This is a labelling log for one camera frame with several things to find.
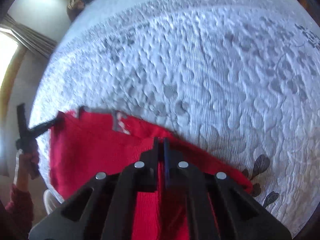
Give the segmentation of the left forearm red sleeve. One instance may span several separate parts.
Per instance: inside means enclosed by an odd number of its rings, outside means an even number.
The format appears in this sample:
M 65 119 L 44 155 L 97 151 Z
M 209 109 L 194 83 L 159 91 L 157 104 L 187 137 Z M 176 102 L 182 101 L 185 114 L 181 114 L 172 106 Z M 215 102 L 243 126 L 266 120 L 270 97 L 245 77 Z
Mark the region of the left forearm red sleeve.
M 15 177 L 10 190 L 10 201 L 5 210 L 24 235 L 28 235 L 33 224 L 33 202 L 29 192 L 29 172 L 31 154 L 18 151 L 16 155 Z

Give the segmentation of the person's left hand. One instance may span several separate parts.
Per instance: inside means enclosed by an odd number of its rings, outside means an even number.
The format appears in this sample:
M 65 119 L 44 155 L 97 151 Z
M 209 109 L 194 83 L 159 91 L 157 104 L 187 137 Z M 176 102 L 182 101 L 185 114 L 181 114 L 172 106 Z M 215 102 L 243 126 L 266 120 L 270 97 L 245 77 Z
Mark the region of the person's left hand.
M 40 176 L 39 172 L 39 147 L 36 139 L 29 142 L 26 150 L 18 150 L 18 170 L 30 176 L 32 180 Z

